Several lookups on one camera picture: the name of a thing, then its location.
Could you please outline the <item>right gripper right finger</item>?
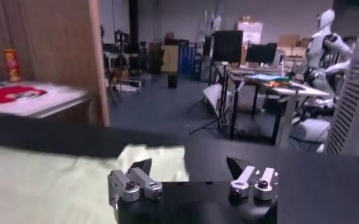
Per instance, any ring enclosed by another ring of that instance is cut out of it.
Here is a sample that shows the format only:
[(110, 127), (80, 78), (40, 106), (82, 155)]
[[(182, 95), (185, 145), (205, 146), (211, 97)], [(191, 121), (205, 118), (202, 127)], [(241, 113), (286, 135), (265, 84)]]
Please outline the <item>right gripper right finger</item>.
[(260, 172), (249, 161), (233, 157), (226, 158), (233, 180), (230, 182), (229, 197), (240, 201), (252, 191), (256, 200), (271, 201), (278, 197), (279, 174), (272, 167)]

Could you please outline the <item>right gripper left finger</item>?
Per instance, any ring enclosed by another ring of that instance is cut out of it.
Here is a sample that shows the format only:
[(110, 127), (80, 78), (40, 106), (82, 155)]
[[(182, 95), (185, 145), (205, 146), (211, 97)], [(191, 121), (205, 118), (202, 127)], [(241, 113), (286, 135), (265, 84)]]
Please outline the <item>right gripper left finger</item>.
[(115, 207), (120, 200), (135, 202), (140, 198), (159, 200), (163, 195), (163, 184), (153, 180), (149, 174), (152, 160), (134, 162), (127, 172), (112, 170), (108, 179), (108, 202)]

